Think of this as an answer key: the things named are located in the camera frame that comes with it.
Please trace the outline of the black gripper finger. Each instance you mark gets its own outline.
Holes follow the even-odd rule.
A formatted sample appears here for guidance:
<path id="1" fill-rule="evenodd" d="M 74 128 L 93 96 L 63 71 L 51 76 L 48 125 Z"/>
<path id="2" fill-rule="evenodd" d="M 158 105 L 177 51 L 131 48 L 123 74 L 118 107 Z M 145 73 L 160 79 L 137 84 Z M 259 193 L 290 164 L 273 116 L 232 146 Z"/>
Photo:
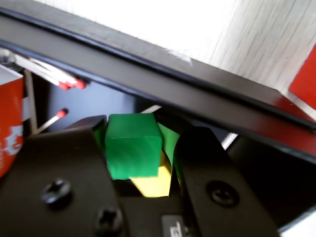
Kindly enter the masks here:
<path id="1" fill-rule="evenodd" d="M 122 237 L 125 223 L 95 132 L 81 119 L 28 138 L 0 183 L 3 237 Z"/>
<path id="2" fill-rule="evenodd" d="M 273 219 L 211 129 L 186 129 L 173 161 L 182 210 L 160 217 L 160 237 L 278 236 Z"/>

